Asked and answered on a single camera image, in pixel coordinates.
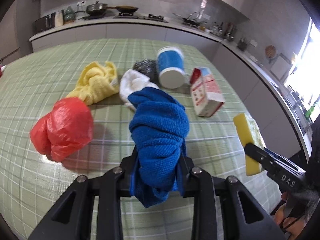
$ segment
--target blue and white cup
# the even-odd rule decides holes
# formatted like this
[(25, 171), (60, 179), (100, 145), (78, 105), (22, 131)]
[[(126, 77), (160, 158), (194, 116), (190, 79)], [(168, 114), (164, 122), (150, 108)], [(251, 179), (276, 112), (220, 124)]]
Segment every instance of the blue and white cup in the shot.
[(159, 81), (165, 88), (175, 89), (184, 84), (183, 53), (173, 46), (159, 49), (157, 54)]

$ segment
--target screw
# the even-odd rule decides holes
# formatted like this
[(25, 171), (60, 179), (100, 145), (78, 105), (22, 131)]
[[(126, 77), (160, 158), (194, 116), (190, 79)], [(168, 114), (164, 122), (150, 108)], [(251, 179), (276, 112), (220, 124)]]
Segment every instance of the screw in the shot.
[(228, 181), (230, 183), (236, 183), (236, 182), (238, 182), (238, 179), (235, 176), (229, 176)]
[(191, 171), (194, 173), (194, 174), (200, 174), (202, 172), (201, 168), (200, 167), (193, 167), (191, 169)]
[(115, 168), (112, 169), (112, 172), (114, 174), (119, 174), (119, 173), (122, 172), (122, 168), (121, 167), (115, 167)]
[(77, 178), (77, 181), (78, 181), (78, 182), (84, 182), (86, 179), (87, 179), (86, 176), (80, 175), (80, 176)]

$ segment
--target milk carton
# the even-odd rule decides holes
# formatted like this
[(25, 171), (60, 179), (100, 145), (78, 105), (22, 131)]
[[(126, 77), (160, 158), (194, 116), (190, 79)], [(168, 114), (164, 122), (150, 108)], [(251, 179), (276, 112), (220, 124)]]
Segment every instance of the milk carton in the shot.
[(190, 84), (190, 93), (196, 115), (212, 116), (225, 102), (210, 69), (206, 67), (194, 68)]

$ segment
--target bright window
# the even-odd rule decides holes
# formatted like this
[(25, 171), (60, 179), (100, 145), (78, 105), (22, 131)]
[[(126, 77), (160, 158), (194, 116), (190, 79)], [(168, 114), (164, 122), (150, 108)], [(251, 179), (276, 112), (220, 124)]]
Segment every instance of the bright window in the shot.
[[(290, 85), (303, 97), (304, 106), (308, 110), (315, 102), (320, 101), (320, 32), (314, 23), (308, 31), (300, 57), (285, 85)], [(319, 104), (320, 102), (316, 104), (311, 115), (313, 121), (320, 114)]]

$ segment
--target table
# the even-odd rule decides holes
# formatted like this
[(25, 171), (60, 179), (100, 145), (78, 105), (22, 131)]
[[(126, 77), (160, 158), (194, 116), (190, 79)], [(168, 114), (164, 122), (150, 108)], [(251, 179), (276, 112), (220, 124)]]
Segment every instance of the table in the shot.
[[(11, 63), (0, 78), (0, 212), (13, 231), (26, 239), (33, 228), (79, 174), (102, 175), (131, 155), (134, 143), (128, 125), (133, 112), (119, 95), (91, 105), (94, 118), (92, 142), (55, 163), (36, 152), (29, 132), (53, 104), (75, 87), (83, 68), (97, 60), (113, 61), (123, 75), (136, 61), (156, 58), (164, 46), (179, 46), (190, 76), (195, 66), (211, 69), (226, 103), (210, 118), (195, 115), (187, 86), (166, 90), (186, 108), (190, 132), (188, 156), (212, 175), (237, 176), (270, 212), (280, 200), (280, 191), (265, 172), (245, 175), (244, 151), (232, 118), (247, 113), (238, 95), (217, 69), (194, 47), (164, 41), (100, 39), (80, 41), (32, 53)], [(145, 209), (133, 198), (121, 202), (125, 239), (188, 239), (191, 235), (193, 199), (172, 192), (160, 205)], [(95, 239), (97, 204), (94, 207), (92, 239)], [(223, 236), (221, 223), (220, 237)]]

